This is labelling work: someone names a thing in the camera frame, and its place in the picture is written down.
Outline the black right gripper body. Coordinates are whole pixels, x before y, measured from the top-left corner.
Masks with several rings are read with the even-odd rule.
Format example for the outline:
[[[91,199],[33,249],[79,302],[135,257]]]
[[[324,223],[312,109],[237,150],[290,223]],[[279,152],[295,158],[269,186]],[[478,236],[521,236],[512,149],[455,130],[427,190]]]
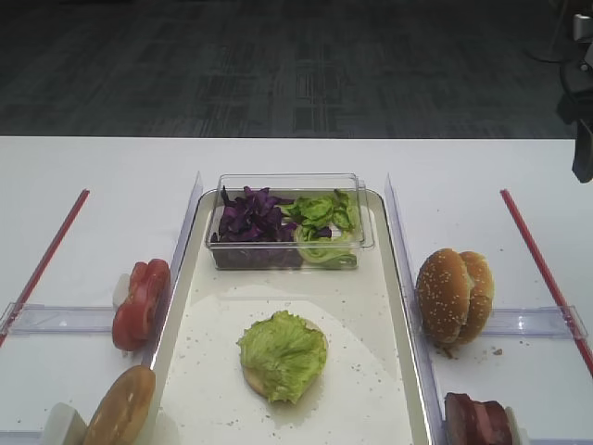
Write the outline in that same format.
[[[563,62],[559,67],[561,99],[556,112],[567,124],[575,124],[578,128],[592,133],[592,74],[580,72],[577,75],[577,86],[570,83],[573,62]]]

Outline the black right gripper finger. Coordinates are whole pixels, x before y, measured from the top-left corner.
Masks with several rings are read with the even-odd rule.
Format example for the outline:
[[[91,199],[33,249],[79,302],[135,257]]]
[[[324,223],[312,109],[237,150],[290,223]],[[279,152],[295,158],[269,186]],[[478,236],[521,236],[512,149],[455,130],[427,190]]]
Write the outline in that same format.
[[[576,122],[576,137],[572,171],[580,183],[593,177],[592,128],[584,120]]]

